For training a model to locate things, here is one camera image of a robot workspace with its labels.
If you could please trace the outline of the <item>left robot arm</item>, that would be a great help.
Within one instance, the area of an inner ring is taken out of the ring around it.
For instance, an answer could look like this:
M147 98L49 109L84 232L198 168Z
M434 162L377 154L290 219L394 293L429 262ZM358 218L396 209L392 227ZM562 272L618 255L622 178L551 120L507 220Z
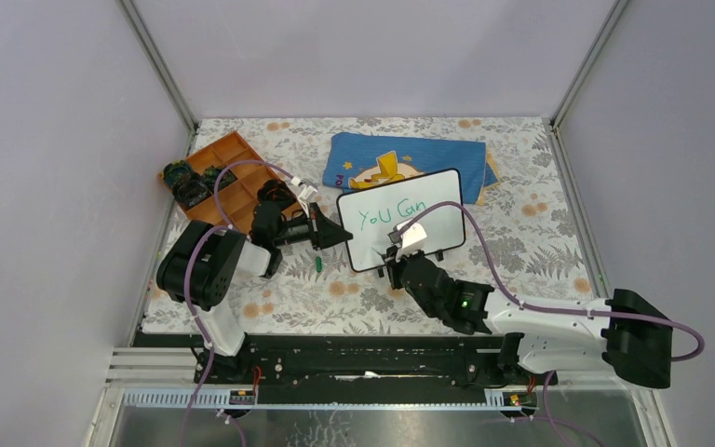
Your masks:
M260 202L247 234L193 220L161 261L157 287L187 306L203 339L198 381L259 382L262 377L244 345L246 332L226 300L235 274L271 278L284 246L308 241L313 249L323 250L352 240L352 233L325 216L318 204L286 217L289 206L288 200Z

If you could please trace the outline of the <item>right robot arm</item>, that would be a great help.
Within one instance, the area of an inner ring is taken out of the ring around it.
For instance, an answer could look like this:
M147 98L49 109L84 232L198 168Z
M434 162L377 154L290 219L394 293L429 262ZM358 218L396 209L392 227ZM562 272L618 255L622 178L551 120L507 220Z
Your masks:
M461 334L501 336L496 362L502 379L522 382L531 373L612 372L633 385L671 385L672 333L668 318L634 291L616 289L609 299L557 304L452 278L422 251L382 259L391 286L404 290L424 313Z

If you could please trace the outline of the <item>small whiteboard black frame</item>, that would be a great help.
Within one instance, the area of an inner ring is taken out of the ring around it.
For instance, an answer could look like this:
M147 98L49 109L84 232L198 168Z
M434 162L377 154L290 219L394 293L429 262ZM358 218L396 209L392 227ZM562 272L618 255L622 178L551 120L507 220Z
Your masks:
M365 272L384 265L371 248L385 252L392 244L388 234L417 216L427 233L426 254L448 251L465 243L465 217L451 204L462 204L457 169L445 169L372 189L344 193L336 206L342 227L353 234L346 242L350 267Z

